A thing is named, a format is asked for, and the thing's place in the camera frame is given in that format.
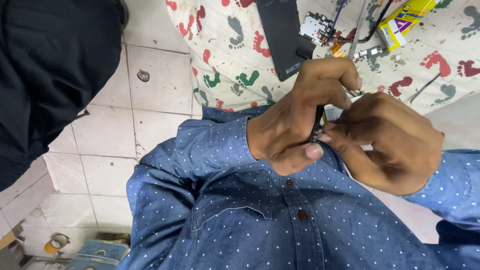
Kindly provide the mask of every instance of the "man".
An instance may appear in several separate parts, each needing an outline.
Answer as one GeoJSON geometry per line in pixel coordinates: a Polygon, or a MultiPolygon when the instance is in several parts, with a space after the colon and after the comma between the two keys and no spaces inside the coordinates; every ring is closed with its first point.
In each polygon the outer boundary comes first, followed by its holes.
{"type": "Polygon", "coordinates": [[[132,248],[120,269],[478,269],[480,154],[442,152],[443,135],[362,84],[349,59],[303,64],[270,108],[204,109],[135,167],[132,248]],[[346,109],[306,143],[319,104],[346,109]],[[360,146],[372,145],[372,151],[360,146]],[[371,192],[442,216],[422,244],[371,192]]]}
{"type": "Polygon", "coordinates": [[[0,0],[0,191],[73,122],[120,62],[122,0],[0,0]]]}

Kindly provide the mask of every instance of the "glue tube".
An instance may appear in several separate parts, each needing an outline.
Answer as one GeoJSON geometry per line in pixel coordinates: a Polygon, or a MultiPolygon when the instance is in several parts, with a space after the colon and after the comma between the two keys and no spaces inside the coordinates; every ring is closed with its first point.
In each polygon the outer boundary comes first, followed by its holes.
{"type": "Polygon", "coordinates": [[[406,44],[406,35],[440,0],[410,0],[378,25],[388,51],[406,44]]]}

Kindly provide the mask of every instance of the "circuit board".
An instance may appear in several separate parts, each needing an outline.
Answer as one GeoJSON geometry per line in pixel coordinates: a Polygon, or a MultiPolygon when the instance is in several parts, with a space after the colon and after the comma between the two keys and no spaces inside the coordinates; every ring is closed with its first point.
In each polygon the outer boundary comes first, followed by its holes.
{"type": "Polygon", "coordinates": [[[361,52],[357,52],[353,55],[353,61],[356,63],[358,61],[362,61],[363,59],[370,58],[375,54],[382,53],[383,49],[382,46],[378,45],[370,49],[363,50],[361,52]]]}
{"type": "Polygon", "coordinates": [[[327,19],[323,14],[307,12],[307,16],[300,26],[299,33],[313,43],[323,47],[328,45],[328,36],[332,31],[332,27],[333,21],[327,19]]]}

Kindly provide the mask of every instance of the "shirt sleeve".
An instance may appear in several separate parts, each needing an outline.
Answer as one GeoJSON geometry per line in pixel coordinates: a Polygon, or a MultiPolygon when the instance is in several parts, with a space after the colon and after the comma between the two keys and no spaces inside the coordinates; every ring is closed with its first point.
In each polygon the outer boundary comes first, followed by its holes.
{"type": "Polygon", "coordinates": [[[445,150],[438,170],[409,202],[465,230],[480,231],[480,151],[445,150]]]}
{"type": "Polygon", "coordinates": [[[119,269],[158,268],[175,244],[202,183],[234,166],[256,162],[247,145],[248,119],[187,120],[176,138],[157,145],[135,166],[127,182],[132,248],[119,269]]]}

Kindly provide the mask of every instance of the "fingernail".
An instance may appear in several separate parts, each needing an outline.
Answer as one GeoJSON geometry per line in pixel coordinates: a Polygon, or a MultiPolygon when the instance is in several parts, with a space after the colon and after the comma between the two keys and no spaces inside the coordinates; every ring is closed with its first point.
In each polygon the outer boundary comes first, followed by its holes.
{"type": "Polygon", "coordinates": [[[357,79],[357,85],[358,85],[359,89],[361,89],[362,84],[363,84],[363,79],[359,76],[358,79],[357,79]]]}
{"type": "Polygon", "coordinates": [[[352,100],[347,97],[347,99],[345,100],[345,109],[348,110],[350,109],[350,107],[352,107],[352,100]]]}
{"type": "Polygon", "coordinates": [[[336,125],[335,124],[332,124],[332,123],[325,123],[323,126],[322,126],[322,129],[323,130],[330,130],[330,129],[333,129],[336,125]]]}
{"type": "Polygon", "coordinates": [[[329,143],[332,140],[332,138],[325,133],[321,136],[318,136],[317,138],[324,143],[329,143]]]}
{"type": "Polygon", "coordinates": [[[319,144],[313,143],[305,148],[305,154],[312,160],[316,160],[324,154],[324,150],[319,144]]]}

